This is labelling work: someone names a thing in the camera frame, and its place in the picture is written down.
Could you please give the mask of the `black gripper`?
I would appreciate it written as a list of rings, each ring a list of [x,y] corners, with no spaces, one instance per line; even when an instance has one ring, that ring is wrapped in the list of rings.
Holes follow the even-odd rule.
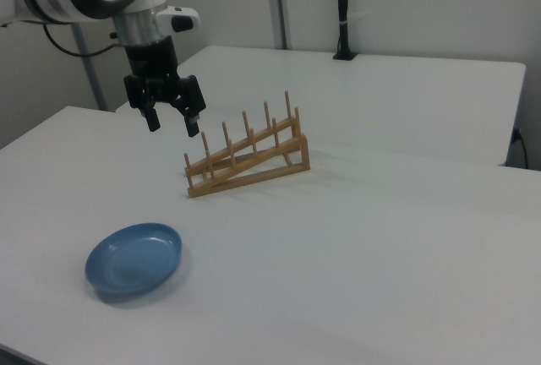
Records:
[[[173,40],[167,37],[143,46],[126,46],[131,74],[123,78],[129,105],[138,109],[151,132],[161,125],[156,101],[170,103],[184,118],[189,137],[199,133],[199,114],[205,99],[194,75],[179,78]]]

